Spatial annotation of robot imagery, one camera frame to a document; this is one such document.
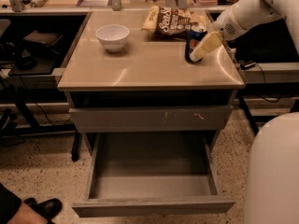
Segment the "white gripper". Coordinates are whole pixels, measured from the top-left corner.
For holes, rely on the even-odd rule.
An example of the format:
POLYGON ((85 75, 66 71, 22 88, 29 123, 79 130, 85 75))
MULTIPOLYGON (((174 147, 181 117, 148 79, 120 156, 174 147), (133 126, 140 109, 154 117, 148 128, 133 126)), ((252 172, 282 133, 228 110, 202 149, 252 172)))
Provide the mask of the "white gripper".
POLYGON ((213 51, 225 41, 233 41, 244 35, 248 29, 244 28, 238 20, 236 6, 226 8, 220 16, 212 22, 213 28, 218 32, 208 33, 190 54, 192 62, 200 61, 209 52, 213 51))

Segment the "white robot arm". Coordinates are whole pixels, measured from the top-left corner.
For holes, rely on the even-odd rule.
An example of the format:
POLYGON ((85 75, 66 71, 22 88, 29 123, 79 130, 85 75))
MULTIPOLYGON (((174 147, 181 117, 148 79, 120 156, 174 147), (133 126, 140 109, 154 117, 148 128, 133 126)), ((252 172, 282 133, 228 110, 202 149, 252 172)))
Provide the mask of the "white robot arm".
POLYGON ((299 0, 238 0, 212 23, 211 34, 199 44, 203 51, 195 50, 191 57, 199 60, 222 41, 234 41, 258 25, 279 20, 284 20, 292 49, 299 53, 299 0))

